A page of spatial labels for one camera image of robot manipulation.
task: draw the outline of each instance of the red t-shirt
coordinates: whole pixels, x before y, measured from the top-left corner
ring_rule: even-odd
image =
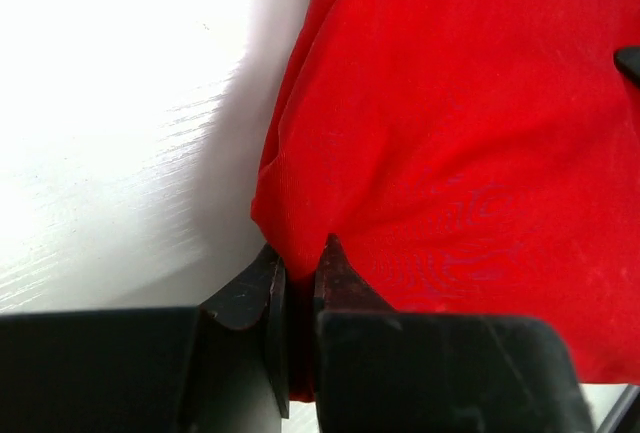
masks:
[[[335,233],[399,310],[534,316],[640,383],[632,44],[640,0],[311,0],[252,216],[301,295]]]

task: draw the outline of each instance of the white table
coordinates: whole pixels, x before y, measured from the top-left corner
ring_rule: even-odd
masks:
[[[240,271],[307,2],[0,0],[0,312],[194,303]],[[588,391],[597,422],[619,391]]]

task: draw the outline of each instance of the black object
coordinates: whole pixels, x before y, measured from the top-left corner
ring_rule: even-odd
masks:
[[[279,432],[285,298],[267,246],[199,307],[0,317],[0,431]],[[323,433],[593,431],[567,351],[539,321],[395,312],[336,238],[313,307]]]
[[[627,385],[598,433],[640,433],[640,387]]]
[[[615,52],[616,68],[635,86],[640,87],[640,46],[628,46]]]

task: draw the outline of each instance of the red cloth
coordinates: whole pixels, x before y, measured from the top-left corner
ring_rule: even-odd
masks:
[[[632,44],[640,0],[311,0],[252,205],[300,298],[335,233],[399,310],[537,317],[640,383]]]

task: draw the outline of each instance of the red fabric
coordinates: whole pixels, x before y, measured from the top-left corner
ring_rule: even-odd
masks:
[[[640,383],[632,44],[640,0],[312,0],[252,205],[301,304],[335,233],[399,310],[534,316]]]

